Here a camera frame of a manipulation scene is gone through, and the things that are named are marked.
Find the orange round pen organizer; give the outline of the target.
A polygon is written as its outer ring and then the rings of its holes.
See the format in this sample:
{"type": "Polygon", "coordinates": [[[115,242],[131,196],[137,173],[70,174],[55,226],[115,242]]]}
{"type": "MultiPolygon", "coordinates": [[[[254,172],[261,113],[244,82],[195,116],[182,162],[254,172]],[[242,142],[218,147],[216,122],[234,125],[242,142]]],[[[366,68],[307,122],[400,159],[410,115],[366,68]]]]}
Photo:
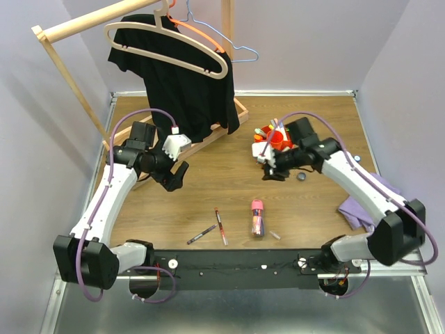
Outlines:
{"type": "Polygon", "coordinates": [[[264,141],[270,139],[270,145],[274,149],[283,151],[287,148],[293,148],[294,144],[291,141],[289,131],[286,128],[286,136],[283,136],[279,129],[271,131],[268,125],[260,129],[262,129],[266,133],[266,138],[264,141]]]}

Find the small grey round cap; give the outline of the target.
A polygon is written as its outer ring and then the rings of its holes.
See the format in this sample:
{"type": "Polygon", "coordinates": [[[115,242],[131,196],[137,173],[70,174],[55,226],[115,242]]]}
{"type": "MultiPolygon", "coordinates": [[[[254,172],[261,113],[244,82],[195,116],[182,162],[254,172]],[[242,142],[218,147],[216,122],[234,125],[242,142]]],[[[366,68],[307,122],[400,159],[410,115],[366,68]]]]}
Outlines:
{"type": "Polygon", "coordinates": [[[297,177],[297,180],[303,182],[307,179],[307,174],[304,172],[299,172],[296,177],[297,177]]]}

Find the orange black highlighter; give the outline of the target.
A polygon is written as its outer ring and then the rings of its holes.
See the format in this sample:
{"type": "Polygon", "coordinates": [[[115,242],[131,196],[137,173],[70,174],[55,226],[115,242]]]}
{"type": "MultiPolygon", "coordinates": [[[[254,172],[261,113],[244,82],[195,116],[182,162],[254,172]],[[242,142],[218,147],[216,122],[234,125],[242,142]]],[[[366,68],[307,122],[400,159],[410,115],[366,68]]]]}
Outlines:
{"type": "Polygon", "coordinates": [[[263,136],[258,135],[258,134],[255,134],[255,135],[254,135],[254,141],[255,141],[255,143],[262,142],[262,141],[264,141],[264,140],[265,140],[265,138],[264,138],[263,136]]]}

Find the blue capped white marker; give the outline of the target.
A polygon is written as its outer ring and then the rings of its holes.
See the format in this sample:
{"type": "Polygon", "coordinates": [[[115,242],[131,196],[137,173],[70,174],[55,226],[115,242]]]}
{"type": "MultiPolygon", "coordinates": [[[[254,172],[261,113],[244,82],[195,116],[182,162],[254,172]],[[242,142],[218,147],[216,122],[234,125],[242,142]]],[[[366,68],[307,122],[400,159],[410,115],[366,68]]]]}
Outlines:
{"type": "Polygon", "coordinates": [[[282,122],[278,122],[277,128],[283,134],[283,136],[286,136],[286,129],[285,129],[284,124],[282,122]]]}

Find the mint green highlighter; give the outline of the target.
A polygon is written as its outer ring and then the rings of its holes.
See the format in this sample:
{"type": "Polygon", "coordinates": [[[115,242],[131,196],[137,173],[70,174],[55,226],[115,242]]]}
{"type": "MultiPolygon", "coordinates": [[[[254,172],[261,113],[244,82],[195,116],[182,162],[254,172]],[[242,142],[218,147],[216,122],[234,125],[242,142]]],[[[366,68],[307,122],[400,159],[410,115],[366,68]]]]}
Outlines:
{"type": "Polygon", "coordinates": [[[254,132],[255,132],[255,134],[257,134],[257,135],[266,138],[266,133],[265,133],[262,129],[260,129],[260,128],[256,128],[256,129],[254,130],[254,132]]]}

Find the red clear pen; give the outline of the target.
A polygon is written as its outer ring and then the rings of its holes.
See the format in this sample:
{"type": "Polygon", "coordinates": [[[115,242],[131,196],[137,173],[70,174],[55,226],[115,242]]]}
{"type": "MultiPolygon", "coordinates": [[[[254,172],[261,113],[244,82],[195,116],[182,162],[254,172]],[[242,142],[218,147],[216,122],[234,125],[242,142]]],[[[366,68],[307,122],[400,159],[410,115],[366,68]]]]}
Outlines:
{"type": "Polygon", "coordinates": [[[225,231],[224,231],[224,228],[223,228],[223,223],[222,223],[222,220],[221,220],[221,217],[220,217],[220,213],[219,213],[217,207],[215,207],[215,213],[216,213],[216,219],[217,219],[217,222],[218,222],[218,226],[219,226],[220,234],[221,234],[221,237],[222,237],[222,242],[224,243],[225,246],[228,246],[229,243],[228,243],[228,240],[227,240],[227,238],[226,238],[226,236],[225,236],[225,231]]]}

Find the pink lidded pen tube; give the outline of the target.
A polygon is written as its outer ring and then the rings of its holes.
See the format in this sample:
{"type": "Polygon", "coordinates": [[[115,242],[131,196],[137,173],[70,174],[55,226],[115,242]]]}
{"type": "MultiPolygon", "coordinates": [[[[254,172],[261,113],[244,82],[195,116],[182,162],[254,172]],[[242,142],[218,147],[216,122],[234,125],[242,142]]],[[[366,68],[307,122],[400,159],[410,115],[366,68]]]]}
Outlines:
{"type": "Polygon", "coordinates": [[[264,204],[261,200],[253,200],[251,204],[252,210],[252,236],[264,236],[264,204]]]}

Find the dark purple pen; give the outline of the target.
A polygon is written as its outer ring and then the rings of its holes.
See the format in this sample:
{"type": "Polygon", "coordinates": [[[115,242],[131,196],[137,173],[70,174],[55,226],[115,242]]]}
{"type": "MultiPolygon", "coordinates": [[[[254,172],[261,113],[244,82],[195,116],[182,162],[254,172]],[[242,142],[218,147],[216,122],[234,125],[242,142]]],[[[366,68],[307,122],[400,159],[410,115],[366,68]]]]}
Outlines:
{"type": "Polygon", "coordinates": [[[198,235],[194,236],[193,238],[189,239],[186,244],[191,245],[192,243],[196,242],[198,239],[202,238],[204,235],[208,234],[212,230],[214,230],[217,227],[217,224],[214,224],[210,227],[208,227],[206,230],[202,231],[198,235]]]}

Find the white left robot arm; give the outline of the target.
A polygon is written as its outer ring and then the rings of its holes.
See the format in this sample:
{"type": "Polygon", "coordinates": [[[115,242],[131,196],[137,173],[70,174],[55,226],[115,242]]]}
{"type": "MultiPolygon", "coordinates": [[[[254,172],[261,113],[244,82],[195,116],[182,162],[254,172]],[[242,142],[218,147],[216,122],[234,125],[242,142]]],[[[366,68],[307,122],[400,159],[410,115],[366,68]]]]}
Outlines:
{"type": "Polygon", "coordinates": [[[68,236],[59,235],[53,250],[61,279],[82,287],[110,289],[118,274],[133,269],[148,274],[154,266],[153,246],[131,239],[109,246],[118,214],[141,174],[149,175],[166,191],[180,189],[188,163],[172,167],[191,140],[173,127],[165,140],[155,139],[157,127],[134,122],[129,137],[114,145],[104,167],[103,178],[79,222],[68,236]]]}

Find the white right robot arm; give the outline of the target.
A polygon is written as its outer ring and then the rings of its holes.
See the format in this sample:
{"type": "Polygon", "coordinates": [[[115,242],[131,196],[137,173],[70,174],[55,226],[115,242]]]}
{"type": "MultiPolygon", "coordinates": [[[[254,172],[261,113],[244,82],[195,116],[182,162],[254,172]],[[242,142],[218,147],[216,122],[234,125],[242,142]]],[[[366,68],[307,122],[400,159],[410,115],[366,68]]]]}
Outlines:
{"type": "Polygon", "coordinates": [[[425,242],[426,209],[406,200],[364,170],[339,140],[321,140],[308,118],[286,125],[292,146],[286,150],[270,142],[252,144],[252,156],[263,166],[264,180],[283,181],[291,169],[310,166],[341,186],[371,217],[372,231],[340,236],[321,249],[321,267],[330,273],[351,260],[376,260],[391,266],[425,242]]]}

